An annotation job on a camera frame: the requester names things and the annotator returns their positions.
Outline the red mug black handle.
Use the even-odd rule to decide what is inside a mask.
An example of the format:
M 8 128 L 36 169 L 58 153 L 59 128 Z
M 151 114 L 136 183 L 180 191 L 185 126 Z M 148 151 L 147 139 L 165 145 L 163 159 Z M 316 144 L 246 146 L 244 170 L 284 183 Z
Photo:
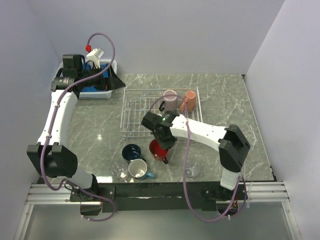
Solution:
M 149 151 L 156 161 L 168 164 L 168 149 L 163 149 L 156 139 L 152 140 L 149 144 Z

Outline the mauve mug black handle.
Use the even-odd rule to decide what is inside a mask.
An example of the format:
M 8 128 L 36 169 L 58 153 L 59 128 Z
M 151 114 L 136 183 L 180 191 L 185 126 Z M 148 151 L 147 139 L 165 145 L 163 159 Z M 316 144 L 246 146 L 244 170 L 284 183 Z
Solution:
M 159 111 L 174 111 L 178 106 L 178 95 L 174 90 L 168 89 L 163 93 L 163 100 Z

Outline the dark blue mug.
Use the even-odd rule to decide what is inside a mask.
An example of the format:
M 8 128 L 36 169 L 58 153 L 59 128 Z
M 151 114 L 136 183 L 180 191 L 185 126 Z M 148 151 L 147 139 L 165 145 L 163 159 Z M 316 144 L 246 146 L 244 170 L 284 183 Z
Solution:
M 141 159 L 144 162 L 147 162 L 143 157 L 142 157 L 142 151 L 141 148 L 136 145 L 136 144 L 127 144 L 121 152 L 122 158 L 129 164 L 133 160 L 136 159 Z

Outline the pink floral mug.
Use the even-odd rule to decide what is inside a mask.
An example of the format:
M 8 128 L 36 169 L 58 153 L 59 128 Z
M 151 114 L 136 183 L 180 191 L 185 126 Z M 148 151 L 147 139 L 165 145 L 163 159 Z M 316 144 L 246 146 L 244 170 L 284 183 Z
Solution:
M 192 112 L 196 107 L 197 99 L 196 93 L 192 90 L 189 90 L 185 93 L 182 103 L 180 105 L 179 111 L 184 112 L 187 109 L 188 112 Z

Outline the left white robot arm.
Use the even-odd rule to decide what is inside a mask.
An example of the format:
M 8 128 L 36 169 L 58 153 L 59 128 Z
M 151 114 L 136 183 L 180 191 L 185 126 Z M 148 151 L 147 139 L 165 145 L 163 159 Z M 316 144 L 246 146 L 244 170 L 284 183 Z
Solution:
M 115 60 L 102 60 L 99 53 L 63 55 L 51 82 L 50 109 L 44 128 L 36 144 L 26 150 L 51 190 L 70 186 L 71 194 L 86 201 L 101 199 L 96 176 L 81 168 L 76 154 L 67 148 L 68 128 L 73 110 L 83 96 L 103 94 L 109 99 L 114 89 L 123 87 Z

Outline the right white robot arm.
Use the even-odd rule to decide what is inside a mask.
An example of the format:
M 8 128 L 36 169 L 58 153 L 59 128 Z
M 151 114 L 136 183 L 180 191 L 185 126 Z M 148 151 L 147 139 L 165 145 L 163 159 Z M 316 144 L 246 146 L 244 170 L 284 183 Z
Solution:
M 171 149 L 177 138 L 185 138 L 217 151 L 223 167 L 219 186 L 220 196 L 228 200 L 237 193 L 236 184 L 251 148 L 237 125 L 210 125 L 173 111 L 166 111 L 163 115 L 148 111 L 141 125 L 151 131 L 164 150 Z

